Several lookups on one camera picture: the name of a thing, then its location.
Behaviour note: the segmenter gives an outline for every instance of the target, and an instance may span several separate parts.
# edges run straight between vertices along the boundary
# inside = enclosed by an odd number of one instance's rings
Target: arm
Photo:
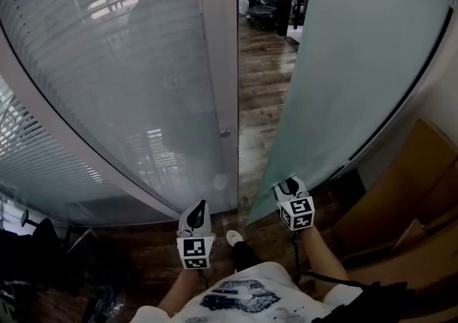
[[[198,285],[199,273],[195,269],[183,269],[165,298],[157,306],[171,318],[193,297]]]
[[[313,272],[335,279],[349,280],[345,268],[329,250],[315,226],[305,229],[302,239]],[[336,284],[320,280],[315,280],[315,285],[321,297],[325,297],[336,286]]]

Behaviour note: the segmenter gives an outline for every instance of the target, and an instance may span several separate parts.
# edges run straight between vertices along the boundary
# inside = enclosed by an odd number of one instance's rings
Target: black bag
[[[324,318],[315,318],[314,323],[395,323],[406,312],[414,299],[414,290],[407,289],[406,282],[399,282],[388,286],[380,286],[380,282],[372,285],[363,285],[355,281],[342,281],[331,277],[302,272],[315,279],[360,287],[363,292],[349,305],[336,307]]]

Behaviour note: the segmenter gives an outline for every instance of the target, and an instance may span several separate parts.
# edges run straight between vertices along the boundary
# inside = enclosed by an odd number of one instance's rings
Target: wall
[[[426,97],[406,113],[387,139],[358,167],[366,189],[370,189],[392,162],[419,117],[431,120],[458,145],[458,54]]]

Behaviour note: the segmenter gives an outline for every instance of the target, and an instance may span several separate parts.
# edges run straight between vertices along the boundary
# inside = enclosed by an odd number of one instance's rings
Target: wooden floor
[[[248,227],[245,224],[271,151],[297,55],[275,32],[260,30],[245,18],[240,19],[239,24],[239,208],[212,216],[213,232],[218,238],[212,269],[205,272],[210,284],[233,273],[231,247],[225,240],[226,231],[232,228],[244,235],[262,260],[277,261],[293,272],[291,232],[279,217],[273,214]],[[326,229],[334,225],[359,196],[359,179],[343,180],[316,193],[316,224],[325,231],[331,245],[333,241]],[[115,246],[140,272],[127,290],[122,322],[128,322],[138,307],[157,304],[180,272],[176,230],[176,221],[96,230],[103,243]],[[301,260],[307,263],[305,256],[301,255]],[[313,292],[313,284],[304,285],[304,289]],[[84,301],[84,297],[74,300],[51,291],[38,295],[33,310],[41,322],[70,323],[82,316]]]

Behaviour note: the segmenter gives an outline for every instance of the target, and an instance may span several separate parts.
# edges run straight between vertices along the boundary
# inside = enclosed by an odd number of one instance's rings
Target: white sneaker
[[[243,241],[243,237],[235,230],[229,230],[226,233],[226,239],[231,246],[234,246],[238,241]]]

